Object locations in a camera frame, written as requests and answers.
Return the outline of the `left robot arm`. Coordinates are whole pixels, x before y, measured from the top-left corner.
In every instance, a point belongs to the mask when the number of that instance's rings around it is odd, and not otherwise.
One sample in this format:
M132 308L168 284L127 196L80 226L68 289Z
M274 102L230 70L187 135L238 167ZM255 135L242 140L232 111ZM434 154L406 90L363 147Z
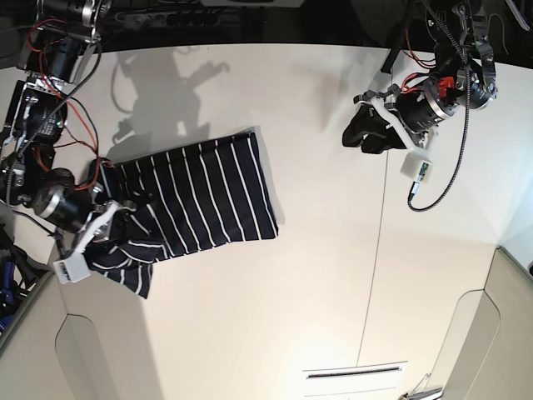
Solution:
M401 84L382 92L368 90L354 97L358 109L342 134L346 148L381 154L391 149L427 148L430 130L458 108L478 109L495 99L495 54L489 21L480 1L410 1L403 22L409 29L416 13L434 42L434 57L415 56L408 37L397 40L382 71L388 73L405 50L422 68Z

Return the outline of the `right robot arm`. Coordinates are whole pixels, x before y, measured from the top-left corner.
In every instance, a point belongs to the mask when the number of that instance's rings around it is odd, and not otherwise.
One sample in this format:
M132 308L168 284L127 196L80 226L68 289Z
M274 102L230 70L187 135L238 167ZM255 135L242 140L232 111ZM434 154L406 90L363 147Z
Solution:
M87 178L76 182L72 173L53 166L55 149L67 129L75 92L92 78L84 68L91 56L102 56L101 31L111 8L109 1L37 1L35 22L27 28L21 47L18 81L1 131L1 144L16 147L1 162L1 199L9 207L23 205L55 226L62 235L79 235L101 216L104 196L94 194L115 175L114 165L96 156Z

